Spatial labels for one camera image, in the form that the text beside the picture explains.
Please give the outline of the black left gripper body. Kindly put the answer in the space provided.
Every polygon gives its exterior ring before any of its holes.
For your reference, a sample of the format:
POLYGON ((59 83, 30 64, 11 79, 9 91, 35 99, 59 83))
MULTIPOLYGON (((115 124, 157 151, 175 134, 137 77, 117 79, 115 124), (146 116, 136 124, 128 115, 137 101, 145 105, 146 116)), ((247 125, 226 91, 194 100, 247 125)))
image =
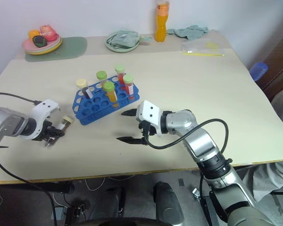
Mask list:
POLYGON ((52 122, 45 121, 43 123, 43 127, 41 129, 40 134, 39 134, 39 141, 42 141, 42 140, 47 141, 50 137, 53 137, 52 130, 53 130, 52 122))

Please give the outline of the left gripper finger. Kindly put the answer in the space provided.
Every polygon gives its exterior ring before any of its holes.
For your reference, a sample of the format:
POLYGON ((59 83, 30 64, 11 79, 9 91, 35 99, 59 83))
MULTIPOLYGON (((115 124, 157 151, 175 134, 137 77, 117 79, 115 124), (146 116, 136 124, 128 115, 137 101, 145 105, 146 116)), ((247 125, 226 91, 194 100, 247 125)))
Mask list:
POLYGON ((45 144, 44 144, 45 147, 51 147, 57 142, 58 138, 57 137, 48 137, 48 138, 44 138, 43 140, 45 142, 45 144))
POLYGON ((53 126, 48 127, 48 137, 63 137, 64 132, 60 129, 57 129, 53 126))

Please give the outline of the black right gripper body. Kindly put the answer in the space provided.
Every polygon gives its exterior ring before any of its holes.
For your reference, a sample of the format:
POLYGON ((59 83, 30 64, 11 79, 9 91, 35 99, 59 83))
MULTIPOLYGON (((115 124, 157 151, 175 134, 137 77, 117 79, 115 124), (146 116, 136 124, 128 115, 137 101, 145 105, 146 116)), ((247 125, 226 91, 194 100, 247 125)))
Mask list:
POLYGON ((151 126, 148 121, 145 120, 139 123, 139 129, 141 129, 142 132, 141 144, 147 145, 146 138, 155 135, 156 129, 151 126))

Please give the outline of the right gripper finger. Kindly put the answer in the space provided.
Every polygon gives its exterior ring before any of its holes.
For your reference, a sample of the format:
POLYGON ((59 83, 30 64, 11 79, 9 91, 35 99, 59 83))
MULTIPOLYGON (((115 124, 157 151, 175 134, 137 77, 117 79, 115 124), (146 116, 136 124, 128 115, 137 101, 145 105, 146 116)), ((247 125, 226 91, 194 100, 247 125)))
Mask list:
POLYGON ((130 117, 135 117, 137 114, 137 109, 130 109, 130 110, 126 110, 124 112, 121 113, 122 116, 130 116, 130 117))
POLYGON ((147 142, 145 138, 133 138, 133 137, 117 137, 117 140, 125 142, 132 145, 146 145, 147 142))

